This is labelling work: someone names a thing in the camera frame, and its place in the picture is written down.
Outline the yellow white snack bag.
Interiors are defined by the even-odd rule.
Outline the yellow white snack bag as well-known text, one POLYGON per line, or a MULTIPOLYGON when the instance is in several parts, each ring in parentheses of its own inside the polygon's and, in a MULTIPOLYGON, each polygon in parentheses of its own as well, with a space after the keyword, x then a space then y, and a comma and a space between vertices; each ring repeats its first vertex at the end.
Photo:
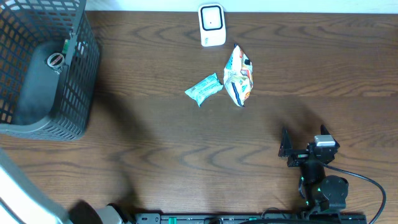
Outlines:
POLYGON ((239 107, 251 94, 253 83, 252 61, 238 44, 234 45, 231 56, 224 67, 223 82, 232 101, 239 107))

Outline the teal snack packet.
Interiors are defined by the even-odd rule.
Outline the teal snack packet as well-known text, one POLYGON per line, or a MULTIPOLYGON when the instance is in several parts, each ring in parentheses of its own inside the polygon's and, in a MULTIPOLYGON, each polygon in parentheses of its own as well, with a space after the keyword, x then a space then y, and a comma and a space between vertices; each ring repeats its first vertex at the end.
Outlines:
POLYGON ((195 100, 198 106, 211 95, 219 92, 223 89, 223 85, 220 83, 220 80, 217 77, 217 74, 214 73, 212 75, 207 76, 205 79, 192 86, 191 88, 185 91, 185 94, 188 95, 191 99, 195 100))

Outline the green Zam-Buk tin box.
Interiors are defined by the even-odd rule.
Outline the green Zam-Buk tin box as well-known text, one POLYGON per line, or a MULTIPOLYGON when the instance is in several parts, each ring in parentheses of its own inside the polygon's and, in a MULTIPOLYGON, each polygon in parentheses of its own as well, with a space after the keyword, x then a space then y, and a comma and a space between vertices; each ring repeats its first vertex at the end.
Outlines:
POLYGON ((50 55, 46 60, 47 66, 50 67, 58 75, 61 74, 64 63, 65 57, 63 56, 63 54, 57 52, 50 55))

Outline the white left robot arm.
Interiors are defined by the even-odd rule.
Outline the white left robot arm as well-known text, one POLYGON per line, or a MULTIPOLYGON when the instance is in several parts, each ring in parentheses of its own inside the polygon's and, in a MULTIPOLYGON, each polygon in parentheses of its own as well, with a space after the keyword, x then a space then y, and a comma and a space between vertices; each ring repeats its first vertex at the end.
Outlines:
POLYGON ((115 205, 93 208, 84 200, 63 208, 36 187, 1 151, 1 223, 123 224, 128 218, 115 205))

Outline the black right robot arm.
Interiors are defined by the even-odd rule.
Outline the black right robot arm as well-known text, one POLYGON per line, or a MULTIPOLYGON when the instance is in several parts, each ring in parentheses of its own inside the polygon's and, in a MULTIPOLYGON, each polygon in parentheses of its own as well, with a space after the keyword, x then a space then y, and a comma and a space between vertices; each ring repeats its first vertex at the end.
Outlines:
POLYGON ((339 148, 324 125, 305 149, 294 149, 288 131, 282 130, 278 156, 287 158, 288 167, 300 169, 298 188, 301 197, 307 201, 307 208, 302 212, 306 219, 322 213, 338 213, 346 208, 348 181, 325 173, 325 166, 335 159, 339 148))

